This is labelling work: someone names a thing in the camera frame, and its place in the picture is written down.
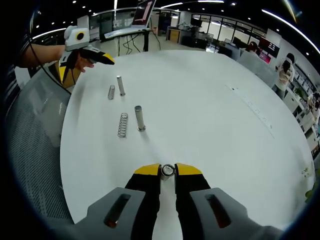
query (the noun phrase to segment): metal cylinder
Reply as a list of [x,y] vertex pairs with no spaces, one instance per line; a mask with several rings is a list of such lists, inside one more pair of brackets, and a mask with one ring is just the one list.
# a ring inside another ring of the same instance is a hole
[[144,117],[142,115],[142,107],[139,105],[135,106],[134,111],[135,111],[136,121],[138,123],[138,131],[142,132],[142,131],[146,130],[146,126],[144,123]]
[[164,181],[171,178],[174,174],[175,174],[175,167],[170,164],[166,164],[161,168],[161,179]]
[[122,77],[121,76],[116,76],[116,80],[118,81],[118,86],[120,90],[120,96],[126,95],[125,89],[124,89],[124,84],[122,82]]

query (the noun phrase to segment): metal pin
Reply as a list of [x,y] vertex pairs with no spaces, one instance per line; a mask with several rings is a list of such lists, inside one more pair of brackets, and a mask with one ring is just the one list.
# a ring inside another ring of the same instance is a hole
[[120,90],[120,96],[126,95],[125,89],[124,89],[124,84],[122,83],[122,77],[121,76],[116,76],[116,80],[118,81],[118,86]]
[[166,164],[161,168],[161,179],[164,181],[171,178],[174,174],[175,174],[175,167],[170,164]]
[[142,115],[142,107],[139,105],[135,106],[134,111],[135,111],[136,121],[138,122],[138,131],[143,132],[144,130],[146,130],[146,126],[144,123],[144,117]]
[[114,99],[114,95],[115,95],[115,85],[111,85],[109,88],[108,99],[110,100]]

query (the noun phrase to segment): human hand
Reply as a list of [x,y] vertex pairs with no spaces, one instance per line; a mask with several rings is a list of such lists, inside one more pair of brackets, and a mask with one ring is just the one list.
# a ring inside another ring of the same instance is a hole
[[85,67],[93,68],[94,65],[88,59],[81,57],[80,53],[78,53],[78,57],[74,67],[80,70],[82,73],[85,73],[86,72]]

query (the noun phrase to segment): laptop screen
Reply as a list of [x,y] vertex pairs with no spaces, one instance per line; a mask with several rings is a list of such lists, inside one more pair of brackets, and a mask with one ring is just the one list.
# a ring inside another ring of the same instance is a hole
[[147,26],[156,0],[146,0],[138,4],[132,25]]

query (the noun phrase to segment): black cable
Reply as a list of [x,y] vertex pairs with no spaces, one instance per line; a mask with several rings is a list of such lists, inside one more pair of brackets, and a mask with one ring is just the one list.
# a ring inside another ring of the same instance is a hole
[[129,47],[129,40],[128,40],[128,36],[126,36],[126,42],[124,43],[124,44],[122,44],[126,49],[127,49],[127,51],[126,51],[126,54],[125,55],[129,55],[130,53],[132,53],[132,49]]
[[131,35],[131,40],[132,40],[133,46],[135,47],[135,49],[138,50],[139,53],[141,53],[141,51],[140,51],[140,50],[137,48],[137,46],[135,45],[135,41],[134,41],[135,38],[132,38],[132,35]]
[[160,41],[159,41],[159,39],[158,39],[157,35],[155,34],[155,32],[154,32],[153,28],[152,28],[152,19],[151,19],[151,17],[150,17],[150,24],[151,24],[151,30],[152,30],[152,33],[153,33],[153,35],[155,36],[156,40],[157,40],[157,41],[158,41],[158,43],[159,43],[159,51],[161,51],[161,44],[160,44]]
[[31,48],[31,50],[32,50],[32,53],[33,53],[35,59],[37,60],[37,62],[39,63],[40,67],[42,68],[42,70],[48,75],[48,77],[49,77],[55,84],[57,84],[60,88],[62,88],[62,89],[65,90],[68,94],[71,95],[71,93],[70,93],[67,89],[65,89],[61,84],[59,84],[59,83],[47,72],[47,70],[44,68],[43,64],[40,62],[38,56],[36,55],[36,52],[35,52],[34,48],[32,47],[32,38],[31,38],[31,36],[30,36],[30,34],[29,34],[28,32],[27,32],[27,38],[28,38],[28,42],[30,43],[30,48]]
[[118,57],[120,56],[120,37],[118,37]]
[[71,74],[72,74],[73,83],[74,83],[74,85],[76,85],[76,81],[75,81],[75,77],[74,77],[74,70],[73,69],[71,69]]

